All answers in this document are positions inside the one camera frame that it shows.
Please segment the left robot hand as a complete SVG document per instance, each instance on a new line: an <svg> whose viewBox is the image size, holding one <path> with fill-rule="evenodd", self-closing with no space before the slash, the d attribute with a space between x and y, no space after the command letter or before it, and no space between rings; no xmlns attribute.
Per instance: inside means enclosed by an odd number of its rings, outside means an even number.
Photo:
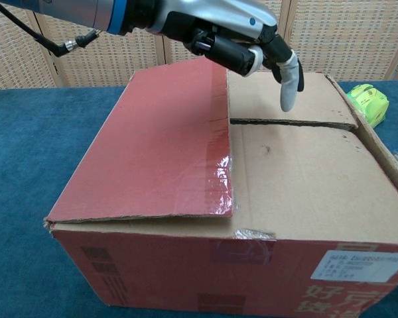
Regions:
<svg viewBox="0 0 398 318"><path fill-rule="evenodd" d="M304 89L299 57L278 32L276 16L256 1L128 1L127 23L183 43L196 56L246 78L260 67L281 86L289 112Z"/></svg>

